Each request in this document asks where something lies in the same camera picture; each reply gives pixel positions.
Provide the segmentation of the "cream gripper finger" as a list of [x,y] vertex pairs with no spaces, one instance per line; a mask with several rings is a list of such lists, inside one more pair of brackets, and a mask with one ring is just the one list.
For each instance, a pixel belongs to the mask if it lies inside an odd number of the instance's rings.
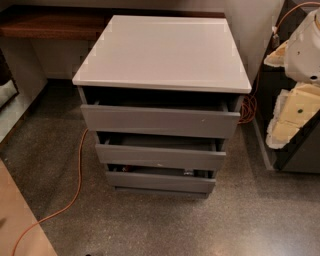
[[286,47],[288,42],[283,42],[276,50],[264,59],[264,64],[270,67],[283,67]]
[[298,82],[277,97],[266,136],[271,149],[281,149],[320,110],[320,86]]

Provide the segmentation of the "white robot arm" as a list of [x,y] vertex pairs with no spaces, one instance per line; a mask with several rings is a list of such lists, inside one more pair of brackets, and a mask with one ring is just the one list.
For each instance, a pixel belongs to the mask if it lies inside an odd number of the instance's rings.
[[296,82],[282,89],[267,128],[266,144],[281,149],[320,110],[320,9],[310,12],[290,38],[264,59]]

